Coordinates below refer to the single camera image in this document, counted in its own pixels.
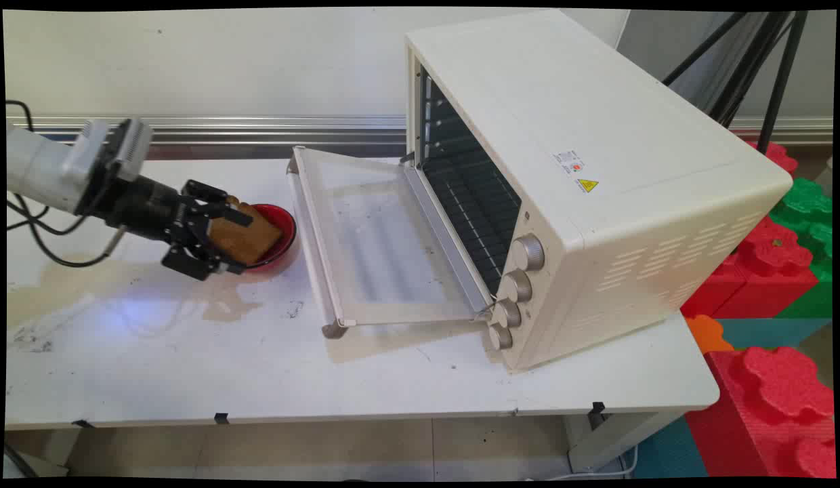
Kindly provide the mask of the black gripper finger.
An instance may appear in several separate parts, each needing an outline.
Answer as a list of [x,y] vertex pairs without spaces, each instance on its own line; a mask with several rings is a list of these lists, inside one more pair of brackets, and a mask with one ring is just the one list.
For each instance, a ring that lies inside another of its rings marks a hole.
[[247,228],[253,222],[250,214],[240,209],[240,201],[226,191],[198,180],[188,180],[182,187],[182,198],[186,204],[185,221],[203,219],[204,222],[226,219],[227,222]]
[[162,266],[197,281],[206,281],[211,275],[225,272],[242,275],[247,269],[243,263],[222,252],[202,247],[188,249],[180,245],[170,246],[163,256]]

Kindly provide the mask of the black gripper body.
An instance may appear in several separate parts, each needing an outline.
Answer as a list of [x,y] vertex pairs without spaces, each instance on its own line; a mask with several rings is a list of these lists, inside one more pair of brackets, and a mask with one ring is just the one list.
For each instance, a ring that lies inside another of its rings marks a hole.
[[211,186],[188,180],[181,191],[145,176],[134,180],[119,177],[121,164],[97,163],[92,177],[77,203],[77,216],[96,217],[113,228],[152,241],[178,244],[196,259],[209,258],[209,252],[185,226],[190,208],[197,201],[209,204]]

